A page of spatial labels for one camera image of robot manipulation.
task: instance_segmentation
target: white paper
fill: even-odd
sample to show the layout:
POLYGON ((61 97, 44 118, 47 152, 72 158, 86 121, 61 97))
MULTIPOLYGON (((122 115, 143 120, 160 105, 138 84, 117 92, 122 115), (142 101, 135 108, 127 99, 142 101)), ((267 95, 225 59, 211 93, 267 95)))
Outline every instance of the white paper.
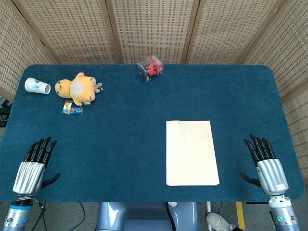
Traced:
POLYGON ((166 122, 166 184, 218 185, 210 121, 166 122))

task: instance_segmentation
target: yellow stuffed animal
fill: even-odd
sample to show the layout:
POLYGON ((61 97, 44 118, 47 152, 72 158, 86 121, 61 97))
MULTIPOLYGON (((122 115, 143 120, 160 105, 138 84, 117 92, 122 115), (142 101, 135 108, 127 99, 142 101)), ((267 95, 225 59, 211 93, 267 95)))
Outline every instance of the yellow stuffed animal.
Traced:
POLYGON ((56 83, 54 89, 62 98, 72 98, 74 103, 82 106, 83 102, 95 100, 95 93, 103 90, 102 83, 96 84, 96 79, 85 76, 85 73, 79 72, 73 81, 62 79, 56 83))

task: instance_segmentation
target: small box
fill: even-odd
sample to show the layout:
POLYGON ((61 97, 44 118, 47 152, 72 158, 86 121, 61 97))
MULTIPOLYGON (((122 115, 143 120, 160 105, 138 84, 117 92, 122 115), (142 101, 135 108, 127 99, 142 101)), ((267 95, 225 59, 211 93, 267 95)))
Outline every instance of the small box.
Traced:
POLYGON ((145 82, 149 82, 153 77, 159 76, 164 70, 164 64, 155 55, 148 57, 138 65, 138 72, 145 82))

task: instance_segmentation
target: person's foot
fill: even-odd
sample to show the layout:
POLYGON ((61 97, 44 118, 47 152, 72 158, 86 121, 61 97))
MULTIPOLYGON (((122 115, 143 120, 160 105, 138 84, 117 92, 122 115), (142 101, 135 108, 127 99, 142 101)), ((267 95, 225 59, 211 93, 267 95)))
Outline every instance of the person's foot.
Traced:
POLYGON ((208 224, 217 231, 230 231, 235 228, 234 225, 229 224, 221 215, 217 213, 208 213, 206 215, 208 224))

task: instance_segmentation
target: paper cup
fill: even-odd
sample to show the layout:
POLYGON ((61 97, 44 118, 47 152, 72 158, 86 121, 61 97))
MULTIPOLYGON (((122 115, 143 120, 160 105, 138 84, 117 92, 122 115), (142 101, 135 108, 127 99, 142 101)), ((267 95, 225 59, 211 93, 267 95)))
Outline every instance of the paper cup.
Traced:
POLYGON ((25 81, 25 90, 28 92, 49 94, 50 85, 48 83, 41 82, 35 78, 27 78, 27 80, 25 81))

